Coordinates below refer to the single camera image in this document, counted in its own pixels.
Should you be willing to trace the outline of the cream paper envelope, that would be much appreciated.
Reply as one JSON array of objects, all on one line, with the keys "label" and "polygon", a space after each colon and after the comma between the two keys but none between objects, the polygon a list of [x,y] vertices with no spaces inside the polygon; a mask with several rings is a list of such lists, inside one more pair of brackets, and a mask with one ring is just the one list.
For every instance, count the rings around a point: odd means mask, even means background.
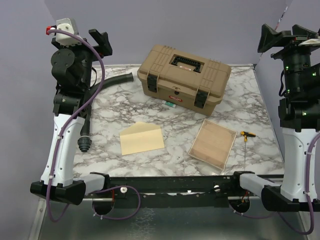
[{"label": "cream paper envelope", "polygon": [[163,149],[162,130],[154,123],[136,122],[119,133],[123,156]]}]

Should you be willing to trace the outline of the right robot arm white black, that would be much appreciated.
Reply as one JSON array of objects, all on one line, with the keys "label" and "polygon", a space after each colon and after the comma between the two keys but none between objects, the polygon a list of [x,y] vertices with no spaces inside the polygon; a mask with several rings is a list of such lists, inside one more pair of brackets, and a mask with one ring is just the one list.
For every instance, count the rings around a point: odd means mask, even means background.
[{"label": "right robot arm white black", "polygon": [[320,47],[320,34],[298,24],[280,32],[264,24],[257,51],[273,47],[279,51],[271,57],[283,62],[278,106],[285,145],[283,180],[277,184],[253,172],[235,172],[229,189],[236,196],[255,194],[271,212],[318,212],[313,149],[320,138],[320,66],[311,64],[310,55]]}]

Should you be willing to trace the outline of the brown parchment letter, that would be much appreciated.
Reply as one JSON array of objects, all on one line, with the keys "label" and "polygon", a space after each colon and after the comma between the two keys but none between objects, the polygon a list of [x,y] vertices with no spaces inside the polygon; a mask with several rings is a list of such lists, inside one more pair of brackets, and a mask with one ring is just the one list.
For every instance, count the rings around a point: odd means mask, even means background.
[{"label": "brown parchment letter", "polygon": [[205,119],[188,155],[223,171],[237,133],[237,131]]}]

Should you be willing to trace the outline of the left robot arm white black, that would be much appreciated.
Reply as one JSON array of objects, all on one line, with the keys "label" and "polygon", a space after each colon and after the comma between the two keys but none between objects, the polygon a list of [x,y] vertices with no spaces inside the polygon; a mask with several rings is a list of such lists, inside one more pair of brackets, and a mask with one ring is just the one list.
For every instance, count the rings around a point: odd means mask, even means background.
[{"label": "left robot arm white black", "polygon": [[107,32],[90,29],[97,45],[67,31],[48,29],[47,33],[66,35],[78,41],[63,46],[54,37],[51,43],[57,51],[51,57],[51,74],[57,81],[53,100],[54,128],[50,153],[40,181],[33,182],[30,192],[47,201],[79,205],[89,194],[89,182],[73,178],[76,146],[89,113],[90,104],[103,88],[105,70],[99,84],[91,86],[92,64],[113,53]]}]

